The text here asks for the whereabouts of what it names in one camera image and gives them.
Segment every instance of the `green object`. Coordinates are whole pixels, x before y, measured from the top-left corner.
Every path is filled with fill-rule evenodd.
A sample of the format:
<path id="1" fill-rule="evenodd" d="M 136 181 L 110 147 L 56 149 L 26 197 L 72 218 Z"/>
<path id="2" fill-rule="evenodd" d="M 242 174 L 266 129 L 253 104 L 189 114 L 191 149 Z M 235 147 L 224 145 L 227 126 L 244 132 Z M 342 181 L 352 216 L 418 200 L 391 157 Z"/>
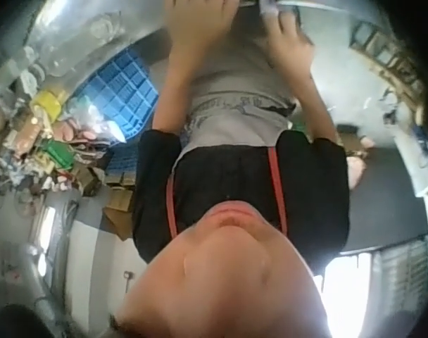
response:
<path id="1" fill-rule="evenodd" d="M 70 170 L 73 168 L 73 153 L 67 144 L 51 140 L 45 144 L 44 150 L 50 155 L 51 160 L 57 165 L 58 169 Z"/>
<path id="2" fill-rule="evenodd" d="M 304 122 L 296 121 L 292 125 L 292 129 L 294 132 L 302 132 L 303 134 L 306 134 L 306 125 Z"/>

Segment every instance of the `wooden ladder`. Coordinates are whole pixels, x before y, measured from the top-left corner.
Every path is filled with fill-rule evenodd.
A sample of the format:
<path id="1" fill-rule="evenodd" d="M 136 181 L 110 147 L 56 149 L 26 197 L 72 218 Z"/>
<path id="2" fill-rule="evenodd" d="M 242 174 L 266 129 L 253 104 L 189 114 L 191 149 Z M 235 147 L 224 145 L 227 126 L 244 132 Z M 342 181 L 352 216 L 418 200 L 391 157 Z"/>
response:
<path id="1" fill-rule="evenodd" d="M 350 48 L 369 62 L 370 69 L 385 80 L 413 112 L 416 124 L 422 125 L 425 87 L 413 57 L 401 42 L 377 26 L 360 21 L 352 31 Z"/>

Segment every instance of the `red suspender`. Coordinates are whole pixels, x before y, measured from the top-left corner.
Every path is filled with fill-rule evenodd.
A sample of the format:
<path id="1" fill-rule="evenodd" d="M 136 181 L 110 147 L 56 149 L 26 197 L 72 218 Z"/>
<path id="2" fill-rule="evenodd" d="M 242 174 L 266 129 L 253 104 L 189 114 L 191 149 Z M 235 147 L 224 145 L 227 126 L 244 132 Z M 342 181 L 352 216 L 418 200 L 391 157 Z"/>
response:
<path id="1" fill-rule="evenodd" d="M 169 222 L 169 230 L 172 239 L 178 235 L 177 221 L 175 220 L 175 206 L 173 203 L 173 173 L 170 174 L 165 189 L 165 204 L 167 205 L 167 220 Z"/>
<path id="2" fill-rule="evenodd" d="M 279 221 L 282 224 L 282 233 L 284 236 L 287 236 L 287 215 L 286 215 L 286 206 L 284 202 L 283 188 L 282 188 L 282 179 L 279 173 L 278 166 L 278 157 L 277 150 L 274 148 L 269 148 L 267 150 L 269 155 L 269 164 L 270 172 L 272 174 L 272 183 L 273 189 L 275 192 L 275 197 L 277 199 L 277 207 L 279 214 Z M 170 174 L 170 177 L 167 181 L 167 187 L 165 189 L 165 203 L 167 206 L 167 219 L 169 223 L 169 230 L 172 239 L 178 235 L 177 230 L 177 221 L 175 220 L 175 205 L 173 201 L 173 173 Z"/>
<path id="3" fill-rule="evenodd" d="M 277 198 L 277 207 L 279 214 L 279 221 L 282 224 L 282 233 L 287 237 L 287 218 L 286 218 L 286 206 L 284 202 L 282 179 L 279 174 L 278 157 L 276 148 L 269 148 L 269 164 L 270 172 L 272 173 L 273 189 L 275 197 Z"/>

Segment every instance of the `black shirt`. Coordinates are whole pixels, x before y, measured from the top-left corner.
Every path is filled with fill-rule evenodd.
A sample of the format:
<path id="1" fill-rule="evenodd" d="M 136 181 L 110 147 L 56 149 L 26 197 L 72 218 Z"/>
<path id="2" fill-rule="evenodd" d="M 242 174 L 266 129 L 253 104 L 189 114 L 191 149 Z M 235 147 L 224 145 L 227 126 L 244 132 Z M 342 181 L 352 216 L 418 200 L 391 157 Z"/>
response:
<path id="1" fill-rule="evenodd" d="M 314 273 L 344 248 L 349 230 L 349 188 L 344 149 L 326 139 L 310 143 L 286 131 L 277 147 L 288 238 Z M 174 134 L 145 132 L 139 142 L 133 202 L 133 239 L 149 263 L 171 240 L 165 188 L 182 150 Z M 209 146 L 185 154 L 175 168 L 178 233 L 223 201 L 245 201 L 280 229 L 265 147 Z"/>

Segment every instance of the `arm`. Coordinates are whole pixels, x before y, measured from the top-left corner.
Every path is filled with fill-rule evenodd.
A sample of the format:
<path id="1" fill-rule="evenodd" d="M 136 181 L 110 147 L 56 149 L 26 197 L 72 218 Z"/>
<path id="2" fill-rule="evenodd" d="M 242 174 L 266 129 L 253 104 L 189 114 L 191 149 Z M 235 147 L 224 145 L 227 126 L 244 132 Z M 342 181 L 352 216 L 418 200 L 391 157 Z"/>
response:
<path id="1" fill-rule="evenodd" d="M 299 30 L 292 12 L 266 13 L 264 23 L 271 57 L 300 101 L 311 136 L 336 143 L 336 128 L 311 77 L 313 45 Z"/>
<path id="2" fill-rule="evenodd" d="M 337 143 L 338 137 L 332 117 L 328 113 L 312 79 L 299 82 L 292 92 L 299 100 L 303 116 L 313 139 L 328 139 Z"/>
<path id="3" fill-rule="evenodd" d="M 238 7 L 239 0 L 165 0 L 172 50 L 153 129 L 181 132 L 196 71 L 212 45 L 229 32 Z"/>
<path id="4" fill-rule="evenodd" d="M 179 67 L 178 57 L 169 58 L 168 72 L 153 117 L 152 128 L 179 135 L 189 110 L 190 86 L 195 63 Z"/>

